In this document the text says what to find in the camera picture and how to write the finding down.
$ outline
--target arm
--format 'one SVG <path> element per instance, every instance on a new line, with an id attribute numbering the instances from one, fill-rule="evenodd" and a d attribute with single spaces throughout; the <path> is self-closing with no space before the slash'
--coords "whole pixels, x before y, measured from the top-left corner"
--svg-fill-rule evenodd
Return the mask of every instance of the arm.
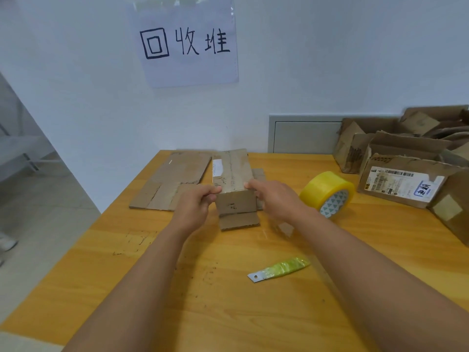
<path id="1" fill-rule="evenodd" d="M 197 185 L 179 200 L 171 222 L 67 343 L 64 352 L 149 349 L 182 245 L 203 225 L 220 188 Z"/>
<path id="2" fill-rule="evenodd" d="M 469 351 L 467 311 L 307 207 L 286 184 L 251 180 L 246 187 L 310 243 L 384 351 Z"/>

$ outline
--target forearm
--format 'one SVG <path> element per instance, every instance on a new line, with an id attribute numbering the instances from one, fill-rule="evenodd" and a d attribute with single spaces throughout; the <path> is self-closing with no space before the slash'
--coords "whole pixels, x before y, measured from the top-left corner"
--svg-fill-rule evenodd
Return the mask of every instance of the forearm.
<path id="1" fill-rule="evenodd" d="M 384 350 L 469 350 L 469 314 L 316 210 L 294 226 Z"/>
<path id="2" fill-rule="evenodd" d="M 63 351 L 145 351 L 160 322 L 184 233 L 162 230 Z"/>

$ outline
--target shoe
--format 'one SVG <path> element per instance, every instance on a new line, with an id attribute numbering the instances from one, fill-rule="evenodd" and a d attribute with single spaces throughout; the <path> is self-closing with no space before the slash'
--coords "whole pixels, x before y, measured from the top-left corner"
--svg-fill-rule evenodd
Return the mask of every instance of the shoe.
<path id="1" fill-rule="evenodd" d="M 17 243 L 18 241 L 14 240 L 7 234 L 0 232 L 0 249 L 2 249 L 3 251 L 9 251 L 13 247 L 15 247 Z"/>

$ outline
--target yellow tape roll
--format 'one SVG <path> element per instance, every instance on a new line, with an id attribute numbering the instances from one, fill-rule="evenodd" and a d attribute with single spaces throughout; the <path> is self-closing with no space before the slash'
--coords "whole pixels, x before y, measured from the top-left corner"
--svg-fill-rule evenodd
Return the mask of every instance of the yellow tape roll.
<path id="1" fill-rule="evenodd" d="M 300 199 L 329 218 L 348 205 L 355 193 L 355 186 L 333 172 L 314 177 L 301 190 Z"/>

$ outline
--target floor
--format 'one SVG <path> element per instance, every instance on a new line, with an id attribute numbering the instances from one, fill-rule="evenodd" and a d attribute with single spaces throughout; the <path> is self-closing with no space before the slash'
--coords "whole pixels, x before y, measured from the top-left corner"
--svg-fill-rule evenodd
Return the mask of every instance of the floor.
<path id="1" fill-rule="evenodd" d="M 0 230 L 19 240 L 3 253 L 0 322 L 59 261 L 100 213 L 61 163 L 44 163 L 0 183 Z M 60 351 L 61 346 L 0 332 L 2 351 Z"/>

